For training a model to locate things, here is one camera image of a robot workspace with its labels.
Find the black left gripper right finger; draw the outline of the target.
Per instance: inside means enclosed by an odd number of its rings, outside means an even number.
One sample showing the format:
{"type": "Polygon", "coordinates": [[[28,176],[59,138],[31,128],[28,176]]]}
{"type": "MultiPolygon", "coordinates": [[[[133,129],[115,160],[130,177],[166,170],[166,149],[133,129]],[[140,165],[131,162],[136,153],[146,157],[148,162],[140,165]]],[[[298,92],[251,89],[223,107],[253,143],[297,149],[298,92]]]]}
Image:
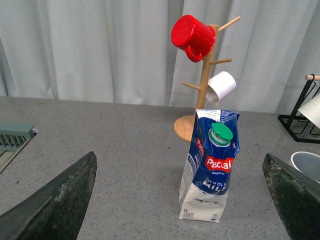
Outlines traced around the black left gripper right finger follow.
{"type": "Polygon", "coordinates": [[[292,240],[320,238],[320,184],[271,153],[262,171],[277,213],[292,240]]]}

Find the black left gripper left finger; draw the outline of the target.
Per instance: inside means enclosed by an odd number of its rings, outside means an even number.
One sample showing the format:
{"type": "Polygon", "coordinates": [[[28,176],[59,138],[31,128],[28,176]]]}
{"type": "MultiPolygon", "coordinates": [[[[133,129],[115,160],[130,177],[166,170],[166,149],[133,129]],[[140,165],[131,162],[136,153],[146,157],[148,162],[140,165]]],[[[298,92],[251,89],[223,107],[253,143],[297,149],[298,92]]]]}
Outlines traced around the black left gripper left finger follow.
{"type": "Polygon", "coordinates": [[[2,240],[75,240],[92,196],[97,158],[88,152],[0,216],[2,240]]]}

